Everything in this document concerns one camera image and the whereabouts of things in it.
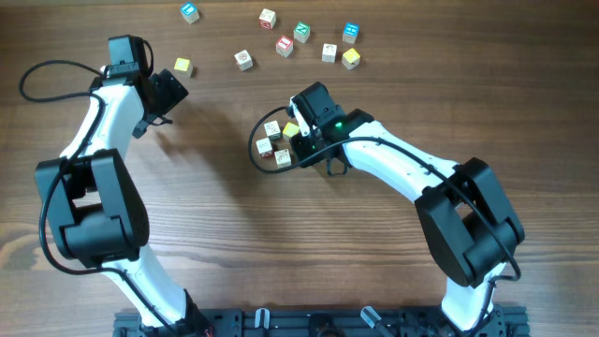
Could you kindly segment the yellow S block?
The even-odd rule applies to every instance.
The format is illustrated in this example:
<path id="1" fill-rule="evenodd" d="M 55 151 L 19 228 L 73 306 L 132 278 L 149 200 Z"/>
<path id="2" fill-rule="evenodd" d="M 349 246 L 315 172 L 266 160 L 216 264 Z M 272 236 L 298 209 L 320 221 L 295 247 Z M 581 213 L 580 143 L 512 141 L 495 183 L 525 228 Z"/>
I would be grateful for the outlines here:
<path id="1" fill-rule="evenodd" d="M 296 136 L 299 132 L 300 132 L 300 128 L 297 125 L 295 125 L 291 122 L 288 122 L 282 131 L 282 135 L 285 140 L 290 140 L 291 138 Z"/>

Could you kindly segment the green V block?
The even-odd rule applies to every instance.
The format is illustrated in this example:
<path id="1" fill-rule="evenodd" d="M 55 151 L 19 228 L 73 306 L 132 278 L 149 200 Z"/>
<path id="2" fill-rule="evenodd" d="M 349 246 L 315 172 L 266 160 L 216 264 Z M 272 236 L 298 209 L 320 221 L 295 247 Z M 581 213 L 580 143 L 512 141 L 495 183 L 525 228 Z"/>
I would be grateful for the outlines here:
<path id="1" fill-rule="evenodd" d="M 282 137 L 282 131 L 277 121 L 264 123 L 264 128 L 269 140 L 275 141 Z"/>

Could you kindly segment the yellow W block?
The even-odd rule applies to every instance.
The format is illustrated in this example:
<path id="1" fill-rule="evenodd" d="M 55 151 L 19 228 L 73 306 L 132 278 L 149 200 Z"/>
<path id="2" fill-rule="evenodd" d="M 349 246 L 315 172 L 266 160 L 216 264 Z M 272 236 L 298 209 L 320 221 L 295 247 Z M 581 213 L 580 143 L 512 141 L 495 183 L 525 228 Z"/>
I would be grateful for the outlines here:
<path id="1" fill-rule="evenodd" d="M 288 149 L 276 151 L 274 157 L 278 169 L 290 167 L 292 164 L 291 153 Z"/>

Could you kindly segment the red A block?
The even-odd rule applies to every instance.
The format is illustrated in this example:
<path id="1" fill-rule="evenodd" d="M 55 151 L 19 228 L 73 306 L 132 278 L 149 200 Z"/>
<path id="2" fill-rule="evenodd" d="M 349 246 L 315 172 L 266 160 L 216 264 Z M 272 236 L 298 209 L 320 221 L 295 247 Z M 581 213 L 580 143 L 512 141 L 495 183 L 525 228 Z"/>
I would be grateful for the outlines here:
<path id="1" fill-rule="evenodd" d="M 258 154 L 262 158 L 272 157 L 274 155 L 273 145 L 269 138 L 259 139 L 256 141 Z"/>

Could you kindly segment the red I block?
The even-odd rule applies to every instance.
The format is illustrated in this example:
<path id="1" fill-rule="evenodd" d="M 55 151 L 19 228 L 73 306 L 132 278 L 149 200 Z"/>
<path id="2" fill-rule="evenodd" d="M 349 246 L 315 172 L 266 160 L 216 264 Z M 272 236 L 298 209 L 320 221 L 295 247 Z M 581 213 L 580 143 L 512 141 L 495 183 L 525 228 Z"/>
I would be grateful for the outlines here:
<path id="1" fill-rule="evenodd" d="M 275 50 L 278 54 L 287 58 L 293 51 L 294 42 L 292 38 L 280 36 L 275 44 Z"/>

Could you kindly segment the red shell block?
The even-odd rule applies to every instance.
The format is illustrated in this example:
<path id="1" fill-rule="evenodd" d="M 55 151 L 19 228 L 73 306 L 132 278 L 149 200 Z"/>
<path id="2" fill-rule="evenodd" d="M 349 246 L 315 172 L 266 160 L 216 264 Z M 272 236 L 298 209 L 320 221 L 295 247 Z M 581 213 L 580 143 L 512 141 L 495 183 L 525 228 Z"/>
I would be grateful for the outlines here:
<path id="1" fill-rule="evenodd" d="M 253 59 L 247 50 L 240 51 L 234 55 L 236 64 L 241 71 L 245 71 L 253 66 Z"/>

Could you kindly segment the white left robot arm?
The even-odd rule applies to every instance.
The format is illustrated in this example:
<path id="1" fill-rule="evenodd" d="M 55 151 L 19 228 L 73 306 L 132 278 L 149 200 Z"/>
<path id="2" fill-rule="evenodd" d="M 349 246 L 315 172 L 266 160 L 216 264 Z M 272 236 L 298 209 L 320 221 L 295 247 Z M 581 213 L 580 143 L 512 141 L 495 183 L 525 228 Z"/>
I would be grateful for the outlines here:
<path id="1" fill-rule="evenodd" d="M 138 310 L 137 334 L 209 336 L 210 321 L 148 244 L 147 210 L 124 164 L 131 139 L 169 124 L 188 92 L 168 70 L 154 72 L 147 40 L 112 37 L 109 50 L 84 93 L 90 107 L 76 137 L 35 171 L 43 254 L 64 273 L 110 278 Z"/>

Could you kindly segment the yellow-top block right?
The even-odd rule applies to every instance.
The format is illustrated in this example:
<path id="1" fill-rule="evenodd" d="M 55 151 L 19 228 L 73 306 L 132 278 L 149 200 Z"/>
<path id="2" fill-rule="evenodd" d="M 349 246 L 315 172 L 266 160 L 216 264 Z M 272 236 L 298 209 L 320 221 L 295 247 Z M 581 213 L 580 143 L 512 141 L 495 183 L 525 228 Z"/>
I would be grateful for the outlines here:
<path id="1" fill-rule="evenodd" d="M 360 54 L 352 48 L 343 53 L 342 64 L 346 69 L 351 70 L 359 65 L 360 59 Z"/>

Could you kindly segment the blue Z block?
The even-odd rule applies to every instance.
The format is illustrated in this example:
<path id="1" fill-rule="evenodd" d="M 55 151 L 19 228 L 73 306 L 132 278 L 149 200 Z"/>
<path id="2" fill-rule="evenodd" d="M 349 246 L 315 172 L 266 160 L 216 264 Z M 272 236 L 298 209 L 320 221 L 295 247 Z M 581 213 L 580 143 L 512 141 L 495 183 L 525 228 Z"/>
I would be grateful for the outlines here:
<path id="1" fill-rule="evenodd" d="M 323 44 L 322 61 L 325 63 L 334 63 L 336 60 L 337 46 L 335 44 Z"/>

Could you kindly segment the blue-top block far left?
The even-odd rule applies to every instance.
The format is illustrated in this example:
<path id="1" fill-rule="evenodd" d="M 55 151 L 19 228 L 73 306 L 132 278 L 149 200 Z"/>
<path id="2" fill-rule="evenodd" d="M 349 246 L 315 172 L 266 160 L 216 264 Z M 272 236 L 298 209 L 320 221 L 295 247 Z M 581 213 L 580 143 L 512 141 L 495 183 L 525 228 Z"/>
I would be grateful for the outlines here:
<path id="1" fill-rule="evenodd" d="M 199 19 L 199 12 L 197 7 L 192 3 L 185 3 L 180 7 L 180 12 L 183 18 L 188 23 L 194 23 Z"/>

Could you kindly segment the blue-top block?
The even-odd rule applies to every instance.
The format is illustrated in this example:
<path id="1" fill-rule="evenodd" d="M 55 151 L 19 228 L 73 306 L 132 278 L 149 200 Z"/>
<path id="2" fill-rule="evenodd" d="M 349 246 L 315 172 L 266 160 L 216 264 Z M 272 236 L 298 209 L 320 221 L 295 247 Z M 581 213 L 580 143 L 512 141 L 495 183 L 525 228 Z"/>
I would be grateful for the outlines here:
<path id="1" fill-rule="evenodd" d="M 197 7 L 192 3 L 185 3 L 180 7 L 180 12 L 183 18 L 188 23 L 194 23 L 199 19 L 199 12 Z"/>
<path id="2" fill-rule="evenodd" d="M 343 42 L 355 44 L 359 32 L 359 25 L 353 22 L 348 22 L 343 29 Z"/>

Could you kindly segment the green N top block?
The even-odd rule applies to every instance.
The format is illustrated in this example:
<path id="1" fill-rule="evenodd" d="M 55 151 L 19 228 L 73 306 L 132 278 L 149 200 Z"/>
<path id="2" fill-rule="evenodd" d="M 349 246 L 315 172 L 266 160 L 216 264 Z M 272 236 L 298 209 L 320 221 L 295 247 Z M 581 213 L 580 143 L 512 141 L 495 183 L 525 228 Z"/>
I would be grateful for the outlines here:
<path id="1" fill-rule="evenodd" d="M 301 43 L 306 43 L 310 34 L 311 26 L 305 22 L 298 22 L 294 29 L 294 38 Z"/>

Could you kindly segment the blue-top block right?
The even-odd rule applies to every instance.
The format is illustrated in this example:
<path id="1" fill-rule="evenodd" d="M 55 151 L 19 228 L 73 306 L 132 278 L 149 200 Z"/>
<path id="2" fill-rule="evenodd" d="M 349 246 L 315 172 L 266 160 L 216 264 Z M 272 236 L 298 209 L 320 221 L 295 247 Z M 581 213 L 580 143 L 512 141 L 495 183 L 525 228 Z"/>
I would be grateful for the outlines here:
<path id="1" fill-rule="evenodd" d="M 359 25 L 353 22 L 348 22 L 343 29 L 343 42 L 355 44 L 359 32 Z"/>

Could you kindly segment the red M block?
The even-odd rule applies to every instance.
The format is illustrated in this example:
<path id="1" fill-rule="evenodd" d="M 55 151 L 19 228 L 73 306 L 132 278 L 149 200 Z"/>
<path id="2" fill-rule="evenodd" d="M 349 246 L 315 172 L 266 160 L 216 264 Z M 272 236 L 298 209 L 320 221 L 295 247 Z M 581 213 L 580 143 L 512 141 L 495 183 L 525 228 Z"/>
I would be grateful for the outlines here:
<path id="1" fill-rule="evenodd" d="M 258 21 L 262 28 L 271 30 L 276 23 L 276 13 L 270 9 L 264 8 L 258 17 Z"/>

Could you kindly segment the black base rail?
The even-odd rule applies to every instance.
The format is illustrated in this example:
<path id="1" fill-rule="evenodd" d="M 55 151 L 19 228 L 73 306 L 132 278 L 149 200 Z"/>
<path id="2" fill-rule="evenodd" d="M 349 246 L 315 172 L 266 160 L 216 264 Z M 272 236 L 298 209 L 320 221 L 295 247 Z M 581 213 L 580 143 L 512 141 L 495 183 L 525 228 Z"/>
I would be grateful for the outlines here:
<path id="1" fill-rule="evenodd" d="M 374 309 L 380 320 L 367 323 L 358 310 L 269 311 L 201 310 L 212 331 L 203 336 L 468 336 L 451 326 L 439 307 Z M 141 317 L 133 312 L 115 315 L 112 336 L 146 336 Z M 495 305 L 493 313 L 473 336 L 531 336 L 525 307 Z"/>

